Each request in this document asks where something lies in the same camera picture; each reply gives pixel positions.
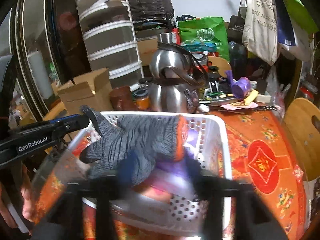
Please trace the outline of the person's left hand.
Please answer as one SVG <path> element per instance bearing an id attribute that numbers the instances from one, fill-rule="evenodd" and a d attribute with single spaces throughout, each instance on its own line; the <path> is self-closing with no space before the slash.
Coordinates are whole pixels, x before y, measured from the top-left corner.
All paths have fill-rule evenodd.
<path id="1" fill-rule="evenodd" d="M 22 180 L 20 187 L 20 200 L 23 200 L 23 205 L 19 211 L 19 214 L 32 223 L 34 221 L 35 215 L 35 202 L 31 188 L 30 178 L 28 176 L 28 169 L 24 164 L 21 165 L 18 177 Z M 14 217 L 10 213 L 8 209 L 8 204 L 4 202 L 4 191 L 7 191 L 7 189 L 5 186 L 3 186 L 2 182 L 5 180 L 7 180 L 7 176 L 5 176 L 4 179 L 1 179 L 1 216 L 7 224 L 7 226 L 9 228 L 14 229 L 18 228 L 18 224 L 16 223 Z"/>

